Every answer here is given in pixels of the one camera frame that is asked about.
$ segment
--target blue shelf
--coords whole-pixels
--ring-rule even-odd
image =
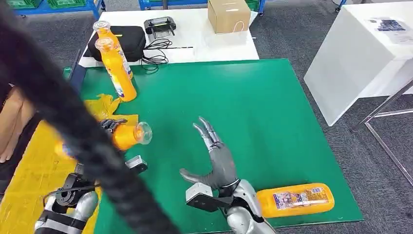
[[[162,0],[150,1],[150,0],[138,0],[141,11],[144,11],[146,7],[162,6]],[[168,0],[168,6],[177,5],[193,5],[193,4],[206,4],[207,0]],[[259,13],[264,12],[265,0],[260,0]]]
[[[99,18],[99,7],[102,0],[97,1],[97,5],[94,4],[93,0],[86,0],[85,6],[68,7],[53,9],[47,4],[47,0],[43,0],[38,8],[34,9],[15,9],[16,15],[36,15],[36,14],[50,14],[50,13],[64,13],[64,12],[79,12],[79,11],[93,11],[94,17]]]

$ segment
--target gray carpet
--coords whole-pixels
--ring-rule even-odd
[[[307,68],[336,17],[335,7],[330,0],[271,1],[265,5],[264,16],[258,17],[250,29],[256,37],[260,58],[288,58],[291,61],[365,221],[280,228],[278,232],[413,233],[413,188],[367,129],[363,128],[357,133],[349,130],[384,98],[364,98],[357,101],[333,127],[327,127],[303,82]],[[137,1],[107,0],[107,9],[138,10],[139,7]],[[28,16],[22,20],[62,67],[70,66],[77,49],[85,45],[94,21],[91,13]],[[412,105],[413,97],[405,96],[390,109],[411,108]],[[371,122],[411,173],[412,117],[384,117]]]

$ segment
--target cardboard box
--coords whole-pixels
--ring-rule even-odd
[[[215,33],[246,31],[250,15],[245,0],[208,0],[208,19]]]

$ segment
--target white table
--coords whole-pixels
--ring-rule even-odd
[[[172,47],[178,48],[163,50],[169,63],[259,59],[249,30],[216,35],[208,21],[206,8],[103,12],[99,20],[108,21],[113,26],[141,26],[144,29],[144,21],[165,16],[172,17],[176,23],[175,36],[167,38],[172,41]],[[145,50],[144,53],[150,57],[159,51]],[[103,66],[88,57],[82,57],[79,64],[83,67]]]
[[[304,77],[329,126],[358,98],[389,96],[412,79],[413,43],[392,41],[369,21],[393,18],[412,30],[412,10],[413,2],[343,6]]]

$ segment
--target braided cable sleeve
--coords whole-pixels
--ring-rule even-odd
[[[127,168],[123,156],[63,79],[61,69],[17,23],[5,0],[0,0],[0,81],[18,86],[60,132],[84,164],[85,173],[99,180],[135,232],[178,234],[143,180]]]

